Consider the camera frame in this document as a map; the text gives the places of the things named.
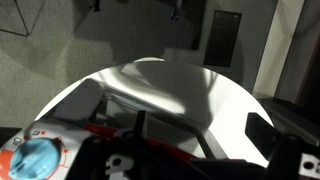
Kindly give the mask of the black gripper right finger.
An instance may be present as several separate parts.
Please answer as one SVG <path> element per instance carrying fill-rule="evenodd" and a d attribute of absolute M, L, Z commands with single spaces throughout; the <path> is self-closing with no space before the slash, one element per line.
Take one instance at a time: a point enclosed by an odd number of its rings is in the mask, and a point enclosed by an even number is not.
<path fill-rule="evenodd" d="M 281 133 L 259 114 L 247 115 L 245 134 L 268 161 L 263 180 L 320 180 L 320 147 Z"/>

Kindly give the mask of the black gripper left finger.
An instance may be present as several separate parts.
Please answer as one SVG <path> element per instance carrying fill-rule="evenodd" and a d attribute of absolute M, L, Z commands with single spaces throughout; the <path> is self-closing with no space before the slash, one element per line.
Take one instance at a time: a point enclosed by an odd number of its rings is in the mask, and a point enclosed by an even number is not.
<path fill-rule="evenodd" d="M 86 124 L 84 140 L 66 180 L 212 180 L 192 158 L 145 135 L 147 112 L 129 129 Z"/>

